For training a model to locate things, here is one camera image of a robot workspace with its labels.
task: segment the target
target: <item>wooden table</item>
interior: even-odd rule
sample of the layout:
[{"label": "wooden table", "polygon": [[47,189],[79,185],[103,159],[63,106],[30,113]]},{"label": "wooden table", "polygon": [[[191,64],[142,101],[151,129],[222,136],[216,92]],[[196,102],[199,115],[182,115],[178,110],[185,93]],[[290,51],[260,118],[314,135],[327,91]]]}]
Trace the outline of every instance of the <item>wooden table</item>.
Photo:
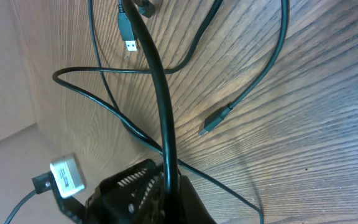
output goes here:
[{"label": "wooden table", "polygon": [[[52,81],[71,66],[96,66],[86,1],[11,0],[39,129],[89,164],[90,191],[101,179],[146,157],[160,159],[89,99]],[[154,0],[144,18],[164,67],[175,66],[212,0]],[[280,27],[279,0],[223,2],[191,62],[167,75],[178,156],[263,204],[271,223],[358,223],[358,1],[292,0],[290,28],[278,60],[212,133],[198,129],[267,63]],[[94,1],[105,67],[147,68],[140,48],[127,52],[117,1]],[[121,110],[160,142],[150,75],[109,73]],[[107,100],[96,72],[63,76]],[[189,174],[219,223],[258,223],[257,213]]]}]

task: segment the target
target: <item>cable connector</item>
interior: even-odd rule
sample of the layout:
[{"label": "cable connector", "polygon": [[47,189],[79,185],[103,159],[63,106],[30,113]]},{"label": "cable connector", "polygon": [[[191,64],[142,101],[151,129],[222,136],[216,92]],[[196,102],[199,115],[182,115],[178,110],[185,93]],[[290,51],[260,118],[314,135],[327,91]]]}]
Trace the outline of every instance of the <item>cable connector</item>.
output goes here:
[{"label": "cable connector", "polygon": [[202,136],[210,131],[212,131],[231,111],[229,105],[223,106],[216,110],[214,113],[209,115],[205,120],[203,125],[200,127],[199,135]]},{"label": "cable connector", "polygon": [[136,34],[121,4],[118,4],[118,28],[128,51],[137,51]]}]

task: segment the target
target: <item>screw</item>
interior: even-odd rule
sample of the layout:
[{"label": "screw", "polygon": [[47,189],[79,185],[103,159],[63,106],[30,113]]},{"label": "screw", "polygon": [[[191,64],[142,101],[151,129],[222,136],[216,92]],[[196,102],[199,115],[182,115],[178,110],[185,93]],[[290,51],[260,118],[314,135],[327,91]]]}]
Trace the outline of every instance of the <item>screw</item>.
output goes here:
[{"label": "screw", "polygon": [[129,209],[129,212],[134,213],[134,211],[135,211],[135,206],[130,203],[129,206],[128,206],[128,209]]}]

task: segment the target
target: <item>black device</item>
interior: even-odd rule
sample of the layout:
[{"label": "black device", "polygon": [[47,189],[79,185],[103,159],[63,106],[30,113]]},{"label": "black device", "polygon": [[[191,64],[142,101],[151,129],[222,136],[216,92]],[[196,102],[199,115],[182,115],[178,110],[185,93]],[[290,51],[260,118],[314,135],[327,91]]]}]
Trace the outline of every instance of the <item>black device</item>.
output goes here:
[{"label": "black device", "polygon": [[[86,201],[85,205],[82,205],[72,197],[73,193],[85,187],[84,183],[81,181],[81,175],[74,169],[74,159],[71,157],[68,159],[66,158],[66,166],[62,166],[61,161],[57,161],[53,165],[51,163],[51,172],[32,179],[35,190],[19,202],[8,216],[5,224],[8,224],[12,220],[12,217],[16,214],[18,209],[20,209],[29,198],[47,190],[53,191],[53,195],[60,211],[75,223],[215,223],[194,190],[189,178],[180,175],[178,164],[235,196],[241,202],[257,211],[260,217],[260,222],[264,222],[262,209],[251,204],[239,194],[209,175],[177,159],[172,104],[165,75],[179,71],[190,61],[203,32],[212,21],[221,6],[222,1],[223,0],[214,0],[211,9],[201,23],[187,55],[182,62],[173,68],[163,68],[157,48],[140,17],[140,14],[146,17],[150,17],[154,14],[154,6],[148,0],[119,0],[118,23],[119,29],[122,32],[122,38],[126,41],[126,44],[133,43],[136,38],[139,38],[139,42],[144,50],[144,54],[150,67],[150,69],[120,69],[103,68],[101,65],[94,34],[92,0],[88,0],[89,27],[91,29],[98,67],[63,68],[56,71],[52,78],[58,84],[97,102],[99,105],[116,115],[121,119],[125,129],[131,135],[163,156],[163,164],[156,165],[151,160],[145,160],[103,180],[98,187],[96,187],[94,194]],[[138,5],[139,10],[136,9],[134,3]],[[247,86],[247,88],[233,102],[229,103],[227,106],[223,106],[214,113],[211,113],[211,115],[205,119],[203,126],[200,129],[200,134],[206,134],[207,132],[212,131],[261,81],[261,79],[266,76],[267,72],[273,66],[282,49],[288,29],[289,0],[281,0],[281,3],[282,20],[280,34],[277,40],[277,45],[275,46],[268,63],[251,84]],[[130,49],[131,46],[132,45],[127,45],[128,50],[133,50]],[[109,99],[113,105],[110,105],[96,95],[59,78],[59,75],[61,74],[77,71],[99,71],[104,86],[108,91]],[[112,97],[104,72],[151,74],[157,95],[162,147],[120,111],[116,101]]]}]

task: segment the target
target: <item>white usb plug tip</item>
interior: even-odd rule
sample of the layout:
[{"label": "white usb plug tip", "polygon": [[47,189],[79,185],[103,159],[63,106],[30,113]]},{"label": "white usb plug tip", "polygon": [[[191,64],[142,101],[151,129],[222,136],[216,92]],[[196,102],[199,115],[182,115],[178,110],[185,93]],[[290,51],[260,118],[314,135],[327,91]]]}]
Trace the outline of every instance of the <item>white usb plug tip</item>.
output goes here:
[{"label": "white usb plug tip", "polygon": [[62,198],[70,197],[85,189],[83,174],[74,154],[52,161],[50,170]]},{"label": "white usb plug tip", "polygon": [[137,51],[136,40],[125,41],[128,51]]}]

